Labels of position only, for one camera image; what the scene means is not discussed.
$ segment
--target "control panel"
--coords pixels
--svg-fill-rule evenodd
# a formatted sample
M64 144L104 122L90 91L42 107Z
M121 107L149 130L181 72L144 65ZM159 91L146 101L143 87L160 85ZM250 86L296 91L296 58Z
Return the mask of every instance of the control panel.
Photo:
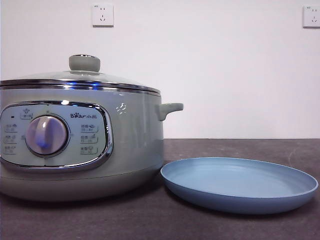
M110 118L96 104L22 102L1 113L1 158L23 166L76 166L98 159Z

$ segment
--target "plate rim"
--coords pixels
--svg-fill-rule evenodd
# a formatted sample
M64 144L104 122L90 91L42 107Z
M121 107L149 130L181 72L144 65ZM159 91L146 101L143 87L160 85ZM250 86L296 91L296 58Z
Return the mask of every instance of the plate rim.
M285 168L289 168L291 170L294 170L294 171L298 171L304 175L307 175L309 178L311 178L313 181L315 181L315 187L308 190L308 191L304 191L304 192L301 192L301 193L297 193L297 194L292 194L292 195L284 195L284 196L270 196L270 197L258 197L258 196L240 196L240 195L231 195L231 194L221 194L221 193L217 193L217 192L210 192L210 191L203 191L203 190L199 190L199 189L196 189L196 188L190 188L190 187L187 187L187 186L184 186L184 185L180 185L180 184L177 184L171 180L169 180L163 173L163 169L168 165L170 164L173 164L173 163L176 163L176 162L182 162L182 161L187 161L187 160L196 160L196 159L233 159L233 160L246 160L246 161L253 161L253 162L262 162L262 163L266 163L266 164L271 164L271 165L276 165L276 166L281 166L281 167L285 167ZM162 177L178 186L178 187L182 187L182 188L185 188L185 189L188 189L188 190L191 190L191 191L197 191L197 192L200 192L200 193L205 193L205 194L211 194L211 195L218 195L218 196L224 196L224 197L233 197L233 198L246 198L246 199L266 199L266 200L269 200L269 199L284 199L284 198L294 198L294 197L299 197L299 196L303 196L303 195L307 195L307 194L310 194L314 191L317 190L318 186L319 186L319 183L317 181L317 179L315 177L313 177L312 175L302 171L302 170L299 170L299 169L296 169L294 167L291 167L291 166L286 166L286 165L282 165L282 164L278 164L278 163L274 163L274 162L269 162L269 161L261 161L261 160L255 160L255 159L249 159L249 158L239 158L239 157L219 157L219 156L208 156L208 157L189 157L189 158L183 158L183 159L178 159L178 160L175 160L175 161L171 161L171 162L168 162L167 164L165 164L161 170L160 170L160 173L162 175Z

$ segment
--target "lid knob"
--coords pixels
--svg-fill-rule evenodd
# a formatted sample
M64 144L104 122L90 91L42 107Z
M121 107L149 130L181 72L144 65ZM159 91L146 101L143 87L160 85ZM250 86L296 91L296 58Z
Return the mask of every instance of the lid knob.
M99 72L100 59L87 54L73 55L69 57L69 67L72 71Z

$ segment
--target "function button label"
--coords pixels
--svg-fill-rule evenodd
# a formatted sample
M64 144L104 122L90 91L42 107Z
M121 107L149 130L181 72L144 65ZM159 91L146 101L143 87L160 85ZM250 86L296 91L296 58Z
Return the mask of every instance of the function button label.
M96 144L97 142L98 142L98 137L95 134L81 136L82 144Z
M97 154L98 148L93 146L83 146L80 149L81 155Z
M16 135L5 135L3 142L5 144L17 144L17 136Z
M20 112L20 119L32 119L33 113L30 112L29 108L24 108L22 112Z
M7 155L15 155L15 154L17 154L16 146L4 146L3 153L7 154Z
M28 114L24 114L24 113L20 113L20 119L32 119L32 113L28 113Z
M96 124L81 124L81 133L97 133L98 126Z
M6 124L4 131L6 133L17 133L17 124Z

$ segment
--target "stainless steel band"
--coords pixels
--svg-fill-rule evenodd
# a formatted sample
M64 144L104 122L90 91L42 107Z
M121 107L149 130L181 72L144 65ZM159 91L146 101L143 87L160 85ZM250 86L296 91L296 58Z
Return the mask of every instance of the stainless steel band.
M105 90L104 88L117 89L119 92L131 92L131 91L142 91L138 93L153 93L160 96L158 89L134 85L128 83L115 83L107 81L91 81L91 80L73 80L73 79L13 79L4 80L0 82L0 88L2 89L19 89L26 88L28 86L43 86L41 88L51 88L51 86L65 86L64 88L73 89L88 89L88 90Z

